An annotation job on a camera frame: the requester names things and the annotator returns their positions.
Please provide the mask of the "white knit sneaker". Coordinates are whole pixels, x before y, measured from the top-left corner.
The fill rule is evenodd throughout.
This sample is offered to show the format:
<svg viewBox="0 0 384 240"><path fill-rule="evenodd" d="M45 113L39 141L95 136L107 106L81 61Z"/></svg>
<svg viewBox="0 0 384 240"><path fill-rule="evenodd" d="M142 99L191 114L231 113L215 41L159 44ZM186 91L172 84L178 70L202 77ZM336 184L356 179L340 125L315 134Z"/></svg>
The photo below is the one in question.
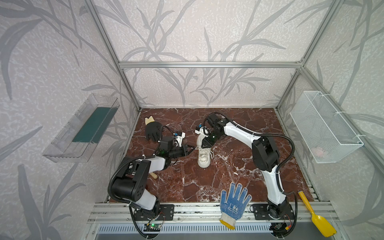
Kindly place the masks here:
<svg viewBox="0 0 384 240"><path fill-rule="evenodd" d="M198 165L205 169L210 166L211 159L214 158L215 154L211 148L202 148L203 139L206 137L204 134L199 134L196 142L195 149L198 150Z"/></svg>

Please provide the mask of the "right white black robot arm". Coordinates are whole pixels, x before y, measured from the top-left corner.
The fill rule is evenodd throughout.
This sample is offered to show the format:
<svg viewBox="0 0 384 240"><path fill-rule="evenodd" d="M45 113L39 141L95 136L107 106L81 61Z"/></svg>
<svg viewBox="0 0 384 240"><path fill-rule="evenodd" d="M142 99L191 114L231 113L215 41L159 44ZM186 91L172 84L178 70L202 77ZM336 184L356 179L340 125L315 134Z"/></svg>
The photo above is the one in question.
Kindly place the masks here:
<svg viewBox="0 0 384 240"><path fill-rule="evenodd" d="M209 134L202 140L202 148L211 148L221 137L229 136L252 150L254 165L262 171L268 193L268 211L273 219L278 219L289 210L289 201L282 186L280 168L287 163L295 153L294 142L278 134L262 134L249 130L236 123L226 115L213 112L199 125L204 127L208 123L211 127ZM288 141L291 152L288 157L279 162L280 152L274 138L282 138Z"/></svg>

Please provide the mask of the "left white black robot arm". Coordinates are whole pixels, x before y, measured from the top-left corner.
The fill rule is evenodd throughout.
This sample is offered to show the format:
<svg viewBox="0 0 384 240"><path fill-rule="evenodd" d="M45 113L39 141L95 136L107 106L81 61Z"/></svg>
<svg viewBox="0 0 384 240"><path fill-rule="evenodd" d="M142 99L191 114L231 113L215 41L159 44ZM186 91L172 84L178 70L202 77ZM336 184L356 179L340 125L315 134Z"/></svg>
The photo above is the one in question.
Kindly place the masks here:
<svg viewBox="0 0 384 240"><path fill-rule="evenodd" d="M125 157L110 179L108 194L111 199L157 215L160 202L146 190L148 176L167 169L173 159L186 157L195 150L194 146L183 145L182 141L182 137L165 136L159 140L153 155Z"/></svg>

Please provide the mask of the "black work glove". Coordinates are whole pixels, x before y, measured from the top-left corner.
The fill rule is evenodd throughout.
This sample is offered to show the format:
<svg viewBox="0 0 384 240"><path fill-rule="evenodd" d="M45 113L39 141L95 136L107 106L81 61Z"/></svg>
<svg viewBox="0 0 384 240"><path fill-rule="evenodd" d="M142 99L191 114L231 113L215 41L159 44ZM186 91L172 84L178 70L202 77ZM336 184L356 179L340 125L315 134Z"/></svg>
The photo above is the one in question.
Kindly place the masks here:
<svg viewBox="0 0 384 240"><path fill-rule="evenodd" d="M158 142L161 139L163 125L155 121L153 116L145 118L145 134L148 141Z"/></svg>

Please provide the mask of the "left green circuit board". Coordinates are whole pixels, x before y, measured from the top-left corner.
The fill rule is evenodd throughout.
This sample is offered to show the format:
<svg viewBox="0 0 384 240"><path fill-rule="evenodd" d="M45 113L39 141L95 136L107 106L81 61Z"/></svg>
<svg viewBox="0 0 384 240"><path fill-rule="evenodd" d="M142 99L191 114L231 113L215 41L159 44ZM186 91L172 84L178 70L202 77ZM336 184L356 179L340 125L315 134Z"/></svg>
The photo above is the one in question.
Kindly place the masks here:
<svg viewBox="0 0 384 240"><path fill-rule="evenodd" d="M162 224L145 224L144 232L159 232L161 230Z"/></svg>

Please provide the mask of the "blue dotted work glove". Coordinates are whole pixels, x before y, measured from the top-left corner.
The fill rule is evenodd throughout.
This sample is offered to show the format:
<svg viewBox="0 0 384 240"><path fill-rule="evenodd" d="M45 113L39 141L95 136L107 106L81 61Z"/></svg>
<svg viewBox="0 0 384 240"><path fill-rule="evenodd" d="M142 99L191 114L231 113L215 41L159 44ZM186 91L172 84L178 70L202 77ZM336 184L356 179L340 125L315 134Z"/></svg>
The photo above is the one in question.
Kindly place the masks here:
<svg viewBox="0 0 384 240"><path fill-rule="evenodd" d="M232 182L228 191L221 191L220 210L222 216L220 222L230 230L235 230L236 221L239 220L251 202L252 196L248 189L241 183Z"/></svg>

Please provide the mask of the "pink item in basket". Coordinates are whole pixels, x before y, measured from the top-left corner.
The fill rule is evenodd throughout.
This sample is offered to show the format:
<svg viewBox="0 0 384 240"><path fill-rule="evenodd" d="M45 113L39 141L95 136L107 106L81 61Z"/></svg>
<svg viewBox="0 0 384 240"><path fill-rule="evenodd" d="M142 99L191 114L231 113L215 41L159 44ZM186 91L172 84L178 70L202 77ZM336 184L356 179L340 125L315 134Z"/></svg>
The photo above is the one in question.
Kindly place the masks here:
<svg viewBox="0 0 384 240"><path fill-rule="evenodd" d="M315 158L322 158L326 153L321 147L311 148L311 151Z"/></svg>

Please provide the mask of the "right circuit board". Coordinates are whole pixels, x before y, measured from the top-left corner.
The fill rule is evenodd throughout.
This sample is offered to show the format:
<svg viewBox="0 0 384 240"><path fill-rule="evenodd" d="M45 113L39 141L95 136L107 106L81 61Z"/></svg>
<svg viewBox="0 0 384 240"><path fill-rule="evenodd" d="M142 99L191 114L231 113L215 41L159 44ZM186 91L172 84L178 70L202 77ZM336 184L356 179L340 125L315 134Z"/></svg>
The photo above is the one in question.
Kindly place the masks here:
<svg viewBox="0 0 384 240"><path fill-rule="evenodd" d="M272 223L270 230L278 233L286 233L288 231L286 223Z"/></svg>

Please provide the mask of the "yellow plastic scoop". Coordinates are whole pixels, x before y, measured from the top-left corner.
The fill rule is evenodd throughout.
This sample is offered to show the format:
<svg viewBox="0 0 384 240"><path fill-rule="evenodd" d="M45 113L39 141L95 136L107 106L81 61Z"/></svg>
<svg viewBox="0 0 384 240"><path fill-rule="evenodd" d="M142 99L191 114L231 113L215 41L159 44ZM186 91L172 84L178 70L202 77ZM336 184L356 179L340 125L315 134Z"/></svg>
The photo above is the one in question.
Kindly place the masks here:
<svg viewBox="0 0 384 240"><path fill-rule="evenodd" d="M309 200L305 196L304 192L299 191L298 194L299 194L300 198L302 199L304 205L308 209L308 211L311 213L312 222L317 227L317 229L320 231L320 233L326 238L335 235L337 233L337 230L324 217L315 214L315 212L314 212Z"/></svg>

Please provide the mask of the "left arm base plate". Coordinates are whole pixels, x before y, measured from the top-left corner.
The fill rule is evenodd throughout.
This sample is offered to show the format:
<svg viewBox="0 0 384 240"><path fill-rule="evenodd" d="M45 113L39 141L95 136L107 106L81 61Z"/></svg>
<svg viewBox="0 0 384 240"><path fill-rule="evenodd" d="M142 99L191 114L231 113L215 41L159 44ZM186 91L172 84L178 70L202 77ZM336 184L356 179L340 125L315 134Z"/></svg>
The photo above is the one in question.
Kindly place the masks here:
<svg viewBox="0 0 384 240"><path fill-rule="evenodd" d="M175 205L155 205L153 210L134 210L136 221L172 221L174 219Z"/></svg>

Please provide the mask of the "clear plastic wall tray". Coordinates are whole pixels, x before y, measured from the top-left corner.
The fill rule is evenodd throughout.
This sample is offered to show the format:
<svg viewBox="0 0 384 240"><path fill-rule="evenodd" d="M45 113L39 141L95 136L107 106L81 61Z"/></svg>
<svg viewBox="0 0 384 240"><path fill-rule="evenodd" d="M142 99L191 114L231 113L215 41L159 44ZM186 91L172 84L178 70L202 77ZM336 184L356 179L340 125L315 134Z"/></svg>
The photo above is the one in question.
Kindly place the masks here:
<svg viewBox="0 0 384 240"><path fill-rule="evenodd" d="M55 163L86 163L120 107L117 97L90 94L43 151Z"/></svg>

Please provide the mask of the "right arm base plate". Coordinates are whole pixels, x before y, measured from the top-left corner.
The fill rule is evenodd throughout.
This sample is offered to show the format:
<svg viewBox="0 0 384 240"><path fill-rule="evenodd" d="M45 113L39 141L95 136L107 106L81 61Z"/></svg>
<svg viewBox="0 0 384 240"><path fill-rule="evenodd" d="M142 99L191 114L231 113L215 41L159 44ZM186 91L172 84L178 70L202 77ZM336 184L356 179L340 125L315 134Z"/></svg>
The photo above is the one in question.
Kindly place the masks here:
<svg viewBox="0 0 384 240"><path fill-rule="evenodd" d="M282 220L294 220L295 210L291 205L288 206L288 210L284 210L284 214L281 217L273 218L270 214L269 205L264 204L252 204L250 206L250 211L254 214L255 220L265 220L265 221L282 221Z"/></svg>

